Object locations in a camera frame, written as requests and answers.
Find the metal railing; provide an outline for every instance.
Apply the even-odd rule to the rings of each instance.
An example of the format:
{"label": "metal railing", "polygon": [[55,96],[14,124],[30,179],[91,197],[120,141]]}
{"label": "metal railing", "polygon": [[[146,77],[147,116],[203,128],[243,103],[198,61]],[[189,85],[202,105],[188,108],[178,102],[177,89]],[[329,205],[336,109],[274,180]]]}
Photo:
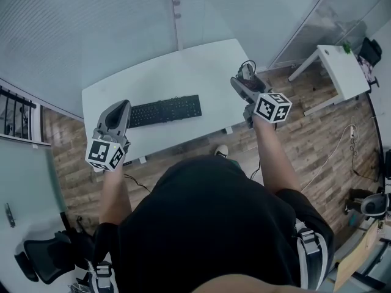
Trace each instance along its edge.
{"label": "metal railing", "polygon": [[37,106],[0,86],[0,133],[31,140],[31,109]]}

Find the wooden floor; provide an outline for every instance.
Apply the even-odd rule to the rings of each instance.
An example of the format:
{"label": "wooden floor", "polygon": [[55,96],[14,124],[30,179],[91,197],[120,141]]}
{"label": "wooden floor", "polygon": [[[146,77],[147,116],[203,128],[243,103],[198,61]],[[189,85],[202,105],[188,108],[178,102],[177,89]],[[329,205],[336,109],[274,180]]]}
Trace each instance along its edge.
{"label": "wooden floor", "polygon": [[[330,154],[335,150],[343,130],[355,123],[359,127],[359,143],[355,169],[369,178],[377,177],[379,148],[376,128],[371,119],[370,105],[365,95],[359,100],[342,102],[304,117],[303,111],[336,95],[331,80],[320,76],[319,67],[314,65],[302,73],[292,84],[287,76],[290,68],[263,73],[260,77],[268,81],[275,92],[284,93],[293,103],[288,120],[279,124],[277,135],[298,173],[302,188],[319,172]],[[227,90],[232,90],[229,82]],[[86,134],[84,125],[54,111],[44,111],[45,141],[53,146],[56,169],[60,180],[68,218],[74,224],[77,216],[83,217],[83,225],[92,232],[98,224],[98,205],[102,187],[102,175],[95,174],[84,161]],[[303,193],[330,224],[335,233],[348,225],[343,215],[343,203],[349,188],[376,191],[378,184],[361,178],[352,171],[350,128],[346,129],[338,150],[320,171],[318,177]],[[222,131],[184,143],[147,157],[146,164],[135,161],[125,172],[140,183],[152,189],[160,176],[171,165],[184,158],[212,153],[219,144],[226,144],[230,158],[237,160],[247,175],[258,167],[257,141],[253,130],[245,124],[233,127],[233,134]],[[255,178],[262,182],[261,175]],[[135,208],[148,192],[127,179],[132,207]]]}

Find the black office chair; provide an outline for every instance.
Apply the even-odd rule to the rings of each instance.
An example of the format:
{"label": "black office chair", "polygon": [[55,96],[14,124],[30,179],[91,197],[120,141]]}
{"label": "black office chair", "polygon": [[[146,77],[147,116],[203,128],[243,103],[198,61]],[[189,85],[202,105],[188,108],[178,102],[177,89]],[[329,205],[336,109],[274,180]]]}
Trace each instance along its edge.
{"label": "black office chair", "polygon": [[[373,68],[381,60],[381,54],[382,54],[382,49],[380,48],[379,43],[377,43],[376,40],[370,41],[368,38],[365,37],[364,41],[362,42],[362,47],[357,60],[362,65],[363,64],[362,58],[363,58]],[[380,87],[378,79],[376,77],[373,81],[368,81],[368,84],[370,86],[368,93],[372,92],[372,85],[376,84],[378,88]]]}
{"label": "black office chair", "polygon": [[[75,229],[57,232],[50,240],[26,240],[24,251],[15,255],[15,259],[26,278],[45,284],[52,283],[59,276],[75,269],[75,265],[88,270],[87,260],[92,261],[94,243],[92,236],[78,233]],[[86,284],[88,273],[79,283]]]}

